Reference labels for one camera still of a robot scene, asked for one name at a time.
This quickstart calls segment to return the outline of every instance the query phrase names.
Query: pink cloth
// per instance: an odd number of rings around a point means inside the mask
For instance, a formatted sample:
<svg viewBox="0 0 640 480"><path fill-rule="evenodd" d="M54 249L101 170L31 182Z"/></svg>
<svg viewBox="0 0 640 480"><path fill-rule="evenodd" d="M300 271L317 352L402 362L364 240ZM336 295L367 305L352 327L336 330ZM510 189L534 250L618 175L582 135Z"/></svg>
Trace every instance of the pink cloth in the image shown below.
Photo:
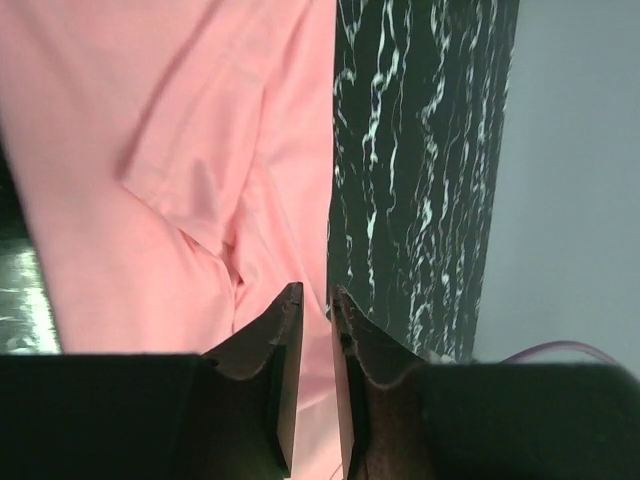
<svg viewBox="0 0 640 480"><path fill-rule="evenodd" d="M202 352L303 281L302 480L340 463L335 4L0 0L0 118L64 350Z"/></svg>

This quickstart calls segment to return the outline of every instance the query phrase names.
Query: black surface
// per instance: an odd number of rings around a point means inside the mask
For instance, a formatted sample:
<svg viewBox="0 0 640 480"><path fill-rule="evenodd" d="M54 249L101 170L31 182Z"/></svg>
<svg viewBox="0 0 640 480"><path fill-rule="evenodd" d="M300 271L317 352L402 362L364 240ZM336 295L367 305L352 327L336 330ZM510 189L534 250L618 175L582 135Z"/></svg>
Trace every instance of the black surface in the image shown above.
<svg viewBox="0 0 640 480"><path fill-rule="evenodd" d="M302 285L204 356L0 356L0 465L20 479L282 479Z"/></svg>
<svg viewBox="0 0 640 480"><path fill-rule="evenodd" d="M339 0L329 285L416 353L473 348L517 0Z"/></svg>

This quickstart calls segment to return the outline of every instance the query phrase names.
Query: wire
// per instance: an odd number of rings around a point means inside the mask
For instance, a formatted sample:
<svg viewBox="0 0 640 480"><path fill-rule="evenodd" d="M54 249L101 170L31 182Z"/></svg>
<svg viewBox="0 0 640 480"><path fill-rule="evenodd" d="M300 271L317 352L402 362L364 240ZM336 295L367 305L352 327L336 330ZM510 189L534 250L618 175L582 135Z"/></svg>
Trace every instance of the wire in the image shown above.
<svg viewBox="0 0 640 480"><path fill-rule="evenodd" d="M502 362L500 363L520 363L530 360L533 357L537 357L538 355L543 353L557 351L582 352L589 355L590 357L600 360L603 363L615 365L618 367L622 366L613 357L607 355L602 350L591 345L587 345L586 343L574 342L572 340L557 340L555 342L542 343L540 345L536 345L535 347L527 348L526 350L518 352L515 355L511 355L510 357L502 360Z"/></svg>

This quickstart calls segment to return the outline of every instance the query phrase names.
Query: black marble surface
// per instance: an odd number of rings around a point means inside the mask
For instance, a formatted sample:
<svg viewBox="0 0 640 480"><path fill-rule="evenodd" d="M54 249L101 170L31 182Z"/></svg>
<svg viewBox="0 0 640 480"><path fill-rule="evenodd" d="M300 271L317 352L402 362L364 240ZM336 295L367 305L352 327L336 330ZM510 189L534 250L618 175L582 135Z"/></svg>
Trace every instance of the black marble surface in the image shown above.
<svg viewBox="0 0 640 480"><path fill-rule="evenodd" d="M330 285L416 353L473 348L517 0L339 0Z"/></svg>

